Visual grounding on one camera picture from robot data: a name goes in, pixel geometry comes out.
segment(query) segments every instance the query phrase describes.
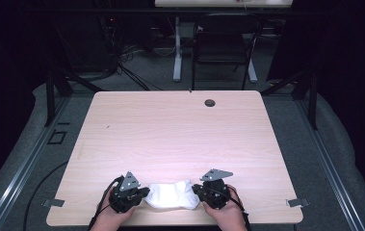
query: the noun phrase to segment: wire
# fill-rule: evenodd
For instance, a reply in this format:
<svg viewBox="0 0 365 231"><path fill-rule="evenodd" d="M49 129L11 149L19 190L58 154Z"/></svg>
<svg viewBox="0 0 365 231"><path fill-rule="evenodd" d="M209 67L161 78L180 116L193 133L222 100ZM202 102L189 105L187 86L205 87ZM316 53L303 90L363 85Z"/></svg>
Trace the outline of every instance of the wire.
<svg viewBox="0 0 365 231"><path fill-rule="evenodd" d="M138 84L141 88L143 88L144 90L150 90L149 87L144 83L148 83L150 86L154 87L157 90L163 90L153 84L151 84L150 82L148 82L147 80L145 80L143 77L137 75L136 73L132 72L131 70L129 70L128 68L126 68L125 66L123 66L122 64L118 64L118 67L122 70L123 73L125 73L132 81L134 81L136 84Z"/></svg>
<svg viewBox="0 0 365 231"><path fill-rule="evenodd" d="M124 47L121 55L119 56L119 62L125 63L128 61L132 61L134 59L134 53L143 51L142 49L138 49L137 45L130 45L129 47Z"/></svg>
<svg viewBox="0 0 365 231"><path fill-rule="evenodd" d="M97 76L93 76L93 77L82 77L82 79L85 79L85 80L87 80L89 82L93 82L93 81L97 81L97 80L102 80L102 79L106 79L106 78L112 76L113 74L116 73L116 71L117 71L116 69L113 69L112 68L112 69L109 69L107 71L102 72L101 74L99 74Z"/></svg>
<svg viewBox="0 0 365 231"><path fill-rule="evenodd" d="M171 51L169 51L167 54L162 54L159 50L166 50L166 49L171 49ZM157 55L162 56L162 57L166 57L169 56L173 53L173 51L175 51L176 46L170 47L170 48L154 48L154 51Z"/></svg>
<svg viewBox="0 0 365 231"><path fill-rule="evenodd" d="M242 214L243 214L243 219L245 220L245 224L246 224L246 229L248 230L248 231L251 231L251 227L250 227L250 222L249 222L249 220L248 220L248 212L245 210L245 208L243 207L243 205L242 205L242 200L240 200L240 197L239 197L239 195L237 194L237 192L236 192L236 190L235 189L233 189L232 187L230 187L230 186L227 186L230 190L232 190L235 194L236 194L236 196L237 196L237 198L238 198L238 200L239 201L237 201L237 200L235 200L235 199L233 199L232 197L231 197L231 195L229 195L229 194L225 194L225 193L223 193L223 192L219 192L219 191L216 191L216 190L213 190L213 189L210 189L210 188L205 188L206 190L209 190L209 191L211 191L211 192L213 192L213 193L218 193L218 194L221 194L222 196L224 196L224 197L226 197L227 199L229 199L229 200L231 200L231 201L233 201L235 204L237 204L237 206L239 206L239 209L242 211Z"/></svg>
<svg viewBox="0 0 365 231"><path fill-rule="evenodd" d="M38 189L40 188L40 186L43 184L43 182L51 175L53 174L57 169L59 169L60 167L63 167L65 165L67 165L68 162L64 162L60 165L58 165L57 167L55 167L53 170L51 170L46 176L43 177L43 179L41 179L41 181L39 182L39 184L36 186L36 189L35 191L33 192L32 196L30 197L29 199L29 203L26 207L26 211L25 211L25 217L24 217L24 220L23 220L23 231L26 230L26 224L27 224L27 220L28 220L28 215L29 215L29 209L30 209L30 206L32 204L32 201L33 201L33 198L35 197L36 193L38 192Z"/></svg>
<svg viewBox="0 0 365 231"><path fill-rule="evenodd" d="M110 188L116 183L119 182L121 177L116 178L113 182L110 183L110 185L107 187L107 189L104 191L103 196L101 197L100 202L98 203L98 207L97 210L95 211L94 217L92 217L90 224L89 224L89 228L88 230L92 229L92 226L95 224L95 221L97 220L97 217L101 214L101 212L103 212L105 209L107 209L108 207L110 207L111 204L107 205L106 207L102 208L103 206L103 202L105 197L107 196L108 191L110 190Z"/></svg>

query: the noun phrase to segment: chair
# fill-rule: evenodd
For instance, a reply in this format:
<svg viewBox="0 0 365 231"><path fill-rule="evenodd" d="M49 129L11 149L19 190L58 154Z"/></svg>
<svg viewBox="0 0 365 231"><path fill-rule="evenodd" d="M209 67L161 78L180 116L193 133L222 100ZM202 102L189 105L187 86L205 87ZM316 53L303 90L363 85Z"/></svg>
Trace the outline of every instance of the chair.
<svg viewBox="0 0 365 231"><path fill-rule="evenodd" d="M261 22L249 13L209 13L194 26L192 90L195 89L196 64L239 65L246 67L242 82L245 89L248 66Z"/></svg>

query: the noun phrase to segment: table top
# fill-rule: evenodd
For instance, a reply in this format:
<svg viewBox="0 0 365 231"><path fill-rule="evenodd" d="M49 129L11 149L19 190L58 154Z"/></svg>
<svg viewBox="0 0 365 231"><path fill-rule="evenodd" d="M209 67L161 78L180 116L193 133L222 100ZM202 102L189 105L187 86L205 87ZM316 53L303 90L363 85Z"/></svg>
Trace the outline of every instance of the table top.
<svg viewBox="0 0 365 231"><path fill-rule="evenodd" d="M214 107L205 101L215 101ZM111 91L94 96L56 199L51 226L88 225L104 190L131 171L141 187L191 180L211 168L233 172L250 223L297 223L300 208L261 95L251 90ZM124 225L207 225L194 210L142 201Z"/></svg>
<svg viewBox="0 0 365 231"><path fill-rule="evenodd" d="M293 0L155 0L156 7L290 8Z"/></svg>

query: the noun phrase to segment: white cloth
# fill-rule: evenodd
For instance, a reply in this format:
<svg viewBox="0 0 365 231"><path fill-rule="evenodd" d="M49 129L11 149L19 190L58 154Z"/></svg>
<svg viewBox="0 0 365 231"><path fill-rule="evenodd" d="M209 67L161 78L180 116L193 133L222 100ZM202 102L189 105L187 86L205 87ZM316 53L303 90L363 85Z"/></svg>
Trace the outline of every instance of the white cloth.
<svg viewBox="0 0 365 231"><path fill-rule="evenodd" d="M151 184L145 201L153 208L172 209L185 208L193 210L200 202L194 194L189 180L174 184Z"/></svg>

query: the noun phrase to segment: white desk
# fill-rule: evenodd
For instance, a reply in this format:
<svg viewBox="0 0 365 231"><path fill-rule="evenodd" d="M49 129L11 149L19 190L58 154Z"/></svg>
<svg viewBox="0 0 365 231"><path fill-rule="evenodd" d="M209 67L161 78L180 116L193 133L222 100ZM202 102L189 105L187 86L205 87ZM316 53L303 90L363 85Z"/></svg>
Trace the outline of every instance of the white desk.
<svg viewBox="0 0 365 231"><path fill-rule="evenodd" d="M160 8L290 8L293 0L155 0L155 7ZM182 69L182 51L180 49L179 18L175 22L175 65L173 81L179 82ZM248 66L248 77L251 83L257 83L252 60Z"/></svg>
<svg viewBox="0 0 365 231"><path fill-rule="evenodd" d="M216 106L204 101L213 99ZM95 95L75 143L47 223L88 225L107 186L130 170L147 187L231 171L251 223L297 223L300 208L257 91L112 91ZM125 225L207 225L193 210L158 210L145 201Z"/></svg>

